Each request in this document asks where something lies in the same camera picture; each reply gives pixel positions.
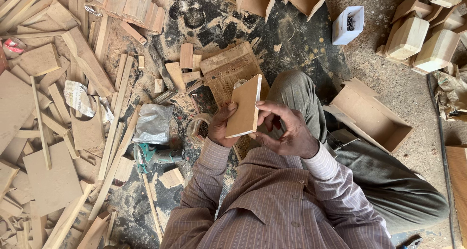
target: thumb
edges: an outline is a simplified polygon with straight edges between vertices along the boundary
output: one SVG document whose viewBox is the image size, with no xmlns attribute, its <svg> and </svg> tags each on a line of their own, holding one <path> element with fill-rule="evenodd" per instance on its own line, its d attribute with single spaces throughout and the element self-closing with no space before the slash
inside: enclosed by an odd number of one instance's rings
<svg viewBox="0 0 467 249">
<path fill-rule="evenodd" d="M 256 140 L 261 146 L 266 147 L 268 149 L 271 149 L 272 151 L 277 151 L 280 148 L 281 142 L 278 140 L 275 140 L 268 135 L 262 133 L 262 132 L 252 132 L 248 134 L 252 139 Z"/>
</svg>

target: cuff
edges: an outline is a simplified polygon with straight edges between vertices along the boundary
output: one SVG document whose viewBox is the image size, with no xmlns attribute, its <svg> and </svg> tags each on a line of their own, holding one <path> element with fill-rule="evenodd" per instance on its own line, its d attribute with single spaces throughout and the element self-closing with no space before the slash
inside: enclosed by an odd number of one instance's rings
<svg viewBox="0 0 467 249">
<path fill-rule="evenodd" d="M 322 143 L 319 143 L 319 151 L 314 157 L 302 161 L 310 173 L 320 180 L 329 180 L 337 174 L 338 164 Z"/>
<path fill-rule="evenodd" d="M 231 148 L 214 143 L 209 137 L 206 137 L 199 162 L 211 169 L 225 169 L 225 164 Z"/>
</svg>

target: nail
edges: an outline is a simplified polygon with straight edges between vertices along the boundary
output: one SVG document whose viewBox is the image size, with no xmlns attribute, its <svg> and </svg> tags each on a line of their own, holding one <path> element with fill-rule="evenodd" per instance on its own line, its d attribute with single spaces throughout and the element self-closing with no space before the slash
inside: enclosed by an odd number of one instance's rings
<svg viewBox="0 0 467 249">
<path fill-rule="evenodd" d="M 231 102 L 227 108 L 229 110 L 234 110 L 235 108 L 237 108 L 237 103 Z"/>
</svg>

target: cardboard box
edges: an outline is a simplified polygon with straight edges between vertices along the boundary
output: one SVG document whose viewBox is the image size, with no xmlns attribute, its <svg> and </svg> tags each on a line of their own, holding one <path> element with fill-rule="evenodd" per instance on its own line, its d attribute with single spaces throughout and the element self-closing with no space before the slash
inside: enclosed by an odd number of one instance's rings
<svg viewBox="0 0 467 249">
<path fill-rule="evenodd" d="M 323 109 L 363 139 L 389 154 L 396 152 L 413 128 L 379 102 L 378 94 L 357 78 L 344 81 L 344 88 Z"/>
</svg>

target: leg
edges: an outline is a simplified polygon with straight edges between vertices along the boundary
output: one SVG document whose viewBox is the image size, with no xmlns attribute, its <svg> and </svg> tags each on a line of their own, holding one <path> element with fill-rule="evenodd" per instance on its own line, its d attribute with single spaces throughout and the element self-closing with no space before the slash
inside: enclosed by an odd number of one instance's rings
<svg viewBox="0 0 467 249">
<path fill-rule="evenodd" d="M 390 234 L 432 226 L 448 216 L 441 193 L 379 148 L 354 141 L 336 153 L 336 161 L 352 170 L 353 181 L 384 217 Z"/>
<path fill-rule="evenodd" d="M 280 73 L 271 86 L 267 100 L 284 103 L 291 109 L 299 110 L 312 135 L 324 143 L 326 120 L 323 108 L 315 94 L 312 79 L 305 73 L 296 70 Z M 274 128 L 269 135 L 278 139 L 285 132 L 284 128 L 282 123 L 280 130 Z"/>
</svg>

